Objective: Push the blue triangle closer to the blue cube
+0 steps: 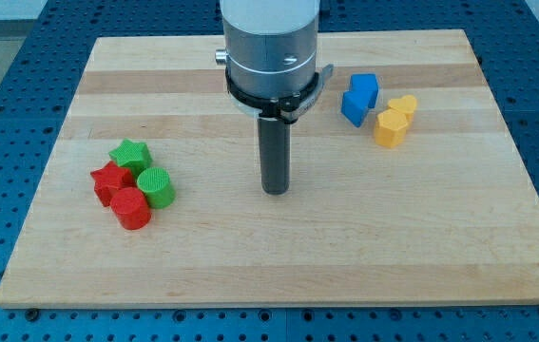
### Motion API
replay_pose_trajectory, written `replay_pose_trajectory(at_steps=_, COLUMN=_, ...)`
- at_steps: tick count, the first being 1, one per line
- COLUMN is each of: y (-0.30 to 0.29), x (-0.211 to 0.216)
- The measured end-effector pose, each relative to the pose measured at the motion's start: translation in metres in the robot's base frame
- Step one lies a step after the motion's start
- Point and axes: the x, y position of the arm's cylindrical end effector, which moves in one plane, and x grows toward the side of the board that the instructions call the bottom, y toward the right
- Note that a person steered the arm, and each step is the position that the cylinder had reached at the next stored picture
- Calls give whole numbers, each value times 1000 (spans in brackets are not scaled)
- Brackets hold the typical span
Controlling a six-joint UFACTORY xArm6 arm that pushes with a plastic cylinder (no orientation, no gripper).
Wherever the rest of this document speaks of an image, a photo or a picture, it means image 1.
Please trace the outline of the black clamp ring mount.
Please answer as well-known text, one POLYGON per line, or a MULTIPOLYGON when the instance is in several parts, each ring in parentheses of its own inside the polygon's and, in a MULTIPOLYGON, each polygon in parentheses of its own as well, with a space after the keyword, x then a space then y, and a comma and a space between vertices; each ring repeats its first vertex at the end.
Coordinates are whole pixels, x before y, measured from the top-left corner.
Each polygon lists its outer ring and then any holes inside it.
POLYGON ((245 93, 238 88, 225 71, 227 91, 235 107, 253 119, 280 121, 294 124, 302 115, 315 105, 326 82, 332 77, 334 65, 325 66, 315 72, 311 82, 291 96, 281 98, 260 98, 245 93))

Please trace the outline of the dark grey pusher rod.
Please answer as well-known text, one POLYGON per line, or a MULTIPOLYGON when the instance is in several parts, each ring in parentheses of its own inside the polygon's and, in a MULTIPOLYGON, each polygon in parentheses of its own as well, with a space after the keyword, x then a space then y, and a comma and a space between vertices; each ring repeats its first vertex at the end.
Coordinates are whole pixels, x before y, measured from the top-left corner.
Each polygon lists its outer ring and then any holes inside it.
POLYGON ((284 194, 290 180, 290 125, 258 120, 261 186, 270 195, 284 194))

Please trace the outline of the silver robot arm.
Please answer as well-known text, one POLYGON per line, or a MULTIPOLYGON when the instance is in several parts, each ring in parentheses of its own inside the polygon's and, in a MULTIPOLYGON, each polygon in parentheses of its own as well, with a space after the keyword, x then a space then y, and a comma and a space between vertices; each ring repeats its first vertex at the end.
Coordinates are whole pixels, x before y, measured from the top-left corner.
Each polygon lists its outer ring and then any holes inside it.
POLYGON ((333 67, 317 70, 320 0, 222 0, 225 67, 234 105, 257 121, 261 186, 289 188, 290 128, 317 101, 333 67))

